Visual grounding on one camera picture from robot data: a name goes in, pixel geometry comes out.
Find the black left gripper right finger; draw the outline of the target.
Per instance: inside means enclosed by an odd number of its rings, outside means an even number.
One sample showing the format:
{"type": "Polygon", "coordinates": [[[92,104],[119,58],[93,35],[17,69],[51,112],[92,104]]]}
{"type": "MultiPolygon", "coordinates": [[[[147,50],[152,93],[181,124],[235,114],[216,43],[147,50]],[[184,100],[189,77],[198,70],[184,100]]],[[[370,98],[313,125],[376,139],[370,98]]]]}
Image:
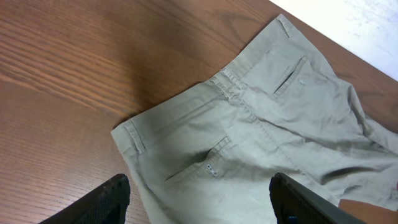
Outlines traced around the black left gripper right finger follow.
{"type": "Polygon", "coordinates": [[[364,224],[284,173],[271,178],[269,191],[278,224],[364,224]]]}

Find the light green khaki shorts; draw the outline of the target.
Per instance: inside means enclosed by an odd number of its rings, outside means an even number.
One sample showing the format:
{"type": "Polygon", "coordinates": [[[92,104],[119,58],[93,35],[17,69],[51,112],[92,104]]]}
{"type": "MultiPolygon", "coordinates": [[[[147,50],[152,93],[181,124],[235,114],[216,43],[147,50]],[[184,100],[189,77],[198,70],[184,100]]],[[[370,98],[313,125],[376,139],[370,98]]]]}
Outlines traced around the light green khaki shorts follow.
{"type": "Polygon", "coordinates": [[[278,172],[334,205],[397,209],[397,134],[283,15],[209,80],[111,134],[152,223],[275,223],[278,172]]]}

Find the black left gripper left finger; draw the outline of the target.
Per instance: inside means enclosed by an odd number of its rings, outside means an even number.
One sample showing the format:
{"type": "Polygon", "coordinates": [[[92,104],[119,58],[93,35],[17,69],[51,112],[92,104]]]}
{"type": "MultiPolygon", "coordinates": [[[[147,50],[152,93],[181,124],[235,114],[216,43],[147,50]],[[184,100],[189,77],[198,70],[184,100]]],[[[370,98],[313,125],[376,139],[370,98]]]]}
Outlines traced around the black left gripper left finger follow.
{"type": "Polygon", "coordinates": [[[117,174],[40,224],[125,224],[131,188],[117,174]]]}

